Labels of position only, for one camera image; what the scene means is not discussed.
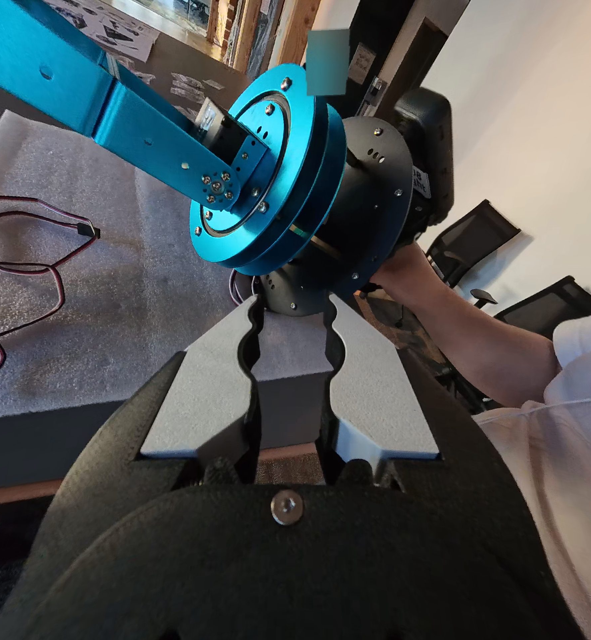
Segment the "clear plastic parts bag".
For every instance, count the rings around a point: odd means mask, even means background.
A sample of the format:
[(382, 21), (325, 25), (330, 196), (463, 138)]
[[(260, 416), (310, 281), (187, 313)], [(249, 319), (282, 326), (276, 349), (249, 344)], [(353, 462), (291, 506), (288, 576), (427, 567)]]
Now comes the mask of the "clear plastic parts bag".
[(172, 72), (171, 73), (171, 88), (170, 93), (192, 102), (201, 102), (205, 98), (204, 89), (221, 91), (225, 89), (225, 86), (214, 81), (207, 79), (204, 81), (195, 79), (193, 77), (186, 76), (184, 74)]
[(139, 71), (135, 66), (135, 61), (131, 58), (123, 55), (115, 55), (115, 59), (124, 68), (128, 69), (132, 74), (140, 78), (145, 84), (151, 85), (151, 82), (155, 80), (156, 76), (147, 72)]

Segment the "dark door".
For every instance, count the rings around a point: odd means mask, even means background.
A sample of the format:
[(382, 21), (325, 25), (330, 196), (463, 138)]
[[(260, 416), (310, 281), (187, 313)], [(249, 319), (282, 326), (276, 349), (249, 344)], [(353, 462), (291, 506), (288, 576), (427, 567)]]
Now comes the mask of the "dark door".
[(469, 1), (360, 1), (350, 25), (350, 68), (365, 78), (331, 100), (342, 118), (393, 122), (401, 96), (418, 88)]

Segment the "grey foam mat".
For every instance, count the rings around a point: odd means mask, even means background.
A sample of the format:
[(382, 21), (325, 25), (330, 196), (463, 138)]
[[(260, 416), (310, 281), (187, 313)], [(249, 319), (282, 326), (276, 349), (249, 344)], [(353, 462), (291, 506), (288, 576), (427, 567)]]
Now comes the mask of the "grey foam mat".
[[(0, 417), (129, 398), (232, 309), (228, 271), (190, 240), (189, 199), (74, 132), (6, 110), (0, 195), (90, 219), (101, 239), (59, 267), (66, 302), (1, 340)], [(84, 238), (33, 218), (0, 219), (0, 259), (53, 263)], [(53, 308), (51, 274), (0, 270), (0, 331)], [(258, 381), (330, 371), (322, 315), (267, 313)]]

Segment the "black mesh office chair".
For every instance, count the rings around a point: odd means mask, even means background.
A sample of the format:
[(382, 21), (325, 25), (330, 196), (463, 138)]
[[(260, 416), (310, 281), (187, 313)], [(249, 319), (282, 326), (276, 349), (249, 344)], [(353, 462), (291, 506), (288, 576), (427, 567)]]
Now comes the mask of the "black mesh office chair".
[(591, 293), (568, 275), (503, 309), (495, 318), (552, 340), (558, 325), (588, 316), (591, 316)]
[(440, 280), (454, 288), (479, 262), (520, 232), (485, 199), (436, 236), (426, 257)]

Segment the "dark grey desk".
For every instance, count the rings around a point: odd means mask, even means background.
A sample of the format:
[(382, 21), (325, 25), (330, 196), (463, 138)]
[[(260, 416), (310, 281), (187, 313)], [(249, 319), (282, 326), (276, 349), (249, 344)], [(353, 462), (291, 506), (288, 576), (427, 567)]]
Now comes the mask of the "dark grey desk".
[[(23, 117), (30, 108), (0, 89), (0, 117), (6, 110)], [(37, 122), (32, 115), (24, 118)], [(262, 449), (313, 441), (328, 372), (258, 382)], [(1, 416), (0, 490), (64, 478), (93, 434), (125, 400)]]

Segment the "person's right hand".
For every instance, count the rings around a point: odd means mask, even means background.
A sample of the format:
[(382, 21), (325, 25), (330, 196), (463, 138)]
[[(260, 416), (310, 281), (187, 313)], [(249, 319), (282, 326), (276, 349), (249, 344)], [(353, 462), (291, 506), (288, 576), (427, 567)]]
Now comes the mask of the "person's right hand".
[(406, 307), (423, 302), (440, 283), (424, 251), (417, 243), (400, 247), (371, 276), (370, 283)]

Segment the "printed instruction sheet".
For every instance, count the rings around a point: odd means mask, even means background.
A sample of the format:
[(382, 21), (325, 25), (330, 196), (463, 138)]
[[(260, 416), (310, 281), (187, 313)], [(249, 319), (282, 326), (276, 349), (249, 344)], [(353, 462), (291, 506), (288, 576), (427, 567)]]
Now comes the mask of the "printed instruction sheet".
[(99, 45), (147, 62), (160, 33), (101, 1), (47, 1), (85, 36)]

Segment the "wooden window frame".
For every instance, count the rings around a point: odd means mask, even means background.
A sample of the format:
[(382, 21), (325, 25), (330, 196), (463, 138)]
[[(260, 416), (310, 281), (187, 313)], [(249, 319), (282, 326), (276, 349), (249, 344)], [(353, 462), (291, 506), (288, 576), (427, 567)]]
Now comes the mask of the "wooden window frame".
[(225, 65), (256, 78), (301, 63), (323, 1), (207, 1), (206, 41)]

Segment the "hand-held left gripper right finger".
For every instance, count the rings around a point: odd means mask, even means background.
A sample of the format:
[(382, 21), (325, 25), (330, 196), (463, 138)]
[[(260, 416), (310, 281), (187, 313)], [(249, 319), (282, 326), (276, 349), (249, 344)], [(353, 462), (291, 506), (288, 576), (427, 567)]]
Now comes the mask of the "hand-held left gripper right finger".
[(440, 451), (396, 347), (336, 294), (324, 310), (332, 366), (321, 414), (321, 468), (335, 484), (354, 460), (378, 483), (391, 460), (435, 461)]

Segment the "blue black toy robot arm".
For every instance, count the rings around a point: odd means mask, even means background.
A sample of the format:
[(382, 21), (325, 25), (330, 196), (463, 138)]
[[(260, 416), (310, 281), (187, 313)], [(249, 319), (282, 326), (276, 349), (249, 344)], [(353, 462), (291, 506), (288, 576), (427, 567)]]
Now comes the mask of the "blue black toy robot arm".
[(0, 87), (191, 200), (196, 253), (260, 276), (289, 316), (347, 301), (404, 239), (413, 159), (396, 127), (341, 118), (294, 64), (191, 122), (42, 1), (0, 1)]

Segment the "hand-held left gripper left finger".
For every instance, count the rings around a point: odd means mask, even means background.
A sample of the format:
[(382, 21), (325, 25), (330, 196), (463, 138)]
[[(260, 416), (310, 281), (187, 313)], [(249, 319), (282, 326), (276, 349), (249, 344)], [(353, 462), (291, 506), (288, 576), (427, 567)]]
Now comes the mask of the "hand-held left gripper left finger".
[(152, 459), (226, 458), (240, 480), (256, 480), (261, 442), (258, 384), (264, 300), (251, 295), (184, 351), (140, 453)]

